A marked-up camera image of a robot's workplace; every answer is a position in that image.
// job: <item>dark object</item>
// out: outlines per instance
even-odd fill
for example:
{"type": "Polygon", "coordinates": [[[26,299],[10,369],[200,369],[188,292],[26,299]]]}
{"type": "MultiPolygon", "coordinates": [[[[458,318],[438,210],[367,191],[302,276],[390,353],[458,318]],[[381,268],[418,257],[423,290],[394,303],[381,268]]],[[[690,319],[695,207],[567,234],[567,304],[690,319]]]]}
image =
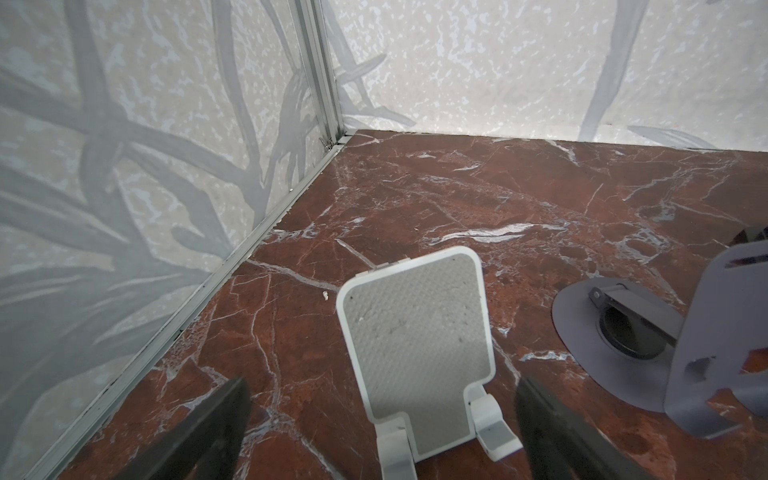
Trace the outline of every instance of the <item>dark object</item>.
{"type": "Polygon", "coordinates": [[[666,412],[683,430],[711,439],[740,424],[707,400],[731,389],[768,415],[768,371],[744,369],[768,347],[768,228],[745,229],[712,259],[682,316],[650,290],[592,278],[554,299],[555,329],[584,370],[636,407],[666,412]]]}
{"type": "Polygon", "coordinates": [[[249,415],[248,385],[242,378],[230,380],[114,480],[184,480],[195,464],[197,480],[229,480],[249,415]]]}
{"type": "Polygon", "coordinates": [[[579,415],[531,379],[518,386],[515,411],[534,480],[652,480],[579,415]]]}

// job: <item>wall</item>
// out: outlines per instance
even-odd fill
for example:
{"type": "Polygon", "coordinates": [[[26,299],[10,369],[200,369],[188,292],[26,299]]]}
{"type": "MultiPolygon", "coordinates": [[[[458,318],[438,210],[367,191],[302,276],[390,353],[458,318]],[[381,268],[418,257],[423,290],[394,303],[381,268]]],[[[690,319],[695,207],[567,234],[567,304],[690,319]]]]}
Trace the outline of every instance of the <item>wall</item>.
{"type": "Polygon", "coordinates": [[[298,46],[286,2],[0,5],[0,477],[323,156],[298,46]]]}
{"type": "Polygon", "coordinates": [[[323,0],[349,127],[768,150],[764,0],[323,0]]]}

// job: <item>wallpaper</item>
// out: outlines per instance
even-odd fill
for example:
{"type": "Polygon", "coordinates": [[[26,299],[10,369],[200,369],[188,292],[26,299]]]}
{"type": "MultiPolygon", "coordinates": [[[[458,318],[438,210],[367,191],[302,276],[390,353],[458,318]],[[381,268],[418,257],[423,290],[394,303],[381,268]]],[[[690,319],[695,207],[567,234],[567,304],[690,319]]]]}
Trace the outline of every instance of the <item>wallpaper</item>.
{"type": "Polygon", "coordinates": [[[287,2],[0,3],[0,477],[324,154],[287,2]]]}
{"type": "Polygon", "coordinates": [[[764,0],[323,0],[347,127],[768,150],[764,0]]]}

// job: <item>metal strip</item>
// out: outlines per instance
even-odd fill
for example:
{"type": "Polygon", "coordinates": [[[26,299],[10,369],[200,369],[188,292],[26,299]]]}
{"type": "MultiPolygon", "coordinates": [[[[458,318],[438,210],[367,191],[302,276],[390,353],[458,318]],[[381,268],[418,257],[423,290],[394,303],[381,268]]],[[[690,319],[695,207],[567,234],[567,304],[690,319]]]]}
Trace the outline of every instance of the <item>metal strip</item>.
{"type": "Polygon", "coordinates": [[[256,249],[261,239],[283,219],[308,186],[345,146],[349,138],[343,138],[323,157],[293,191],[286,195],[259,226],[232,252],[221,268],[213,272],[200,285],[190,299],[155,333],[147,345],[136,354],[117,379],[76,418],[51,448],[25,475],[25,480],[53,479],[59,476],[80,448],[106,423],[149,370],[168,351],[181,333],[197,318],[211,297],[230,278],[232,272],[256,249]]]}
{"type": "Polygon", "coordinates": [[[290,7],[296,19],[301,58],[315,101],[318,121],[326,139],[329,139],[328,144],[335,144],[344,136],[344,123],[323,12],[319,0],[293,0],[290,7]]]}

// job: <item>brown marble countertop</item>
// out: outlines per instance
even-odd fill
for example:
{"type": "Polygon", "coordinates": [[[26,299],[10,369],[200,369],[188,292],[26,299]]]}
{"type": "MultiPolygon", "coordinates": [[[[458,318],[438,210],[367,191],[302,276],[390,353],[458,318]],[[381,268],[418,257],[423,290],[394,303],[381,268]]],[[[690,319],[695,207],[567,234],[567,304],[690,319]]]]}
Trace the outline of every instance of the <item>brown marble countertop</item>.
{"type": "MultiPolygon", "coordinates": [[[[766,212],[764,153],[360,131],[62,478],[110,478],[238,376],[253,410],[235,478],[378,478],[336,292],[369,270],[361,257],[378,264],[452,245],[483,262],[497,367],[486,390],[513,430],[525,375],[658,478],[768,478],[765,419],[725,393],[711,405],[744,427],[695,439],[591,380],[550,312],[565,286],[618,276],[685,314],[708,260],[766,212]],[[494,242],[472,232],[516,223],[531,226],[494,242]]],[[[523,452],[493,463],[474,441],[416,470],[424,479],[531,475],[523,452]]]]}

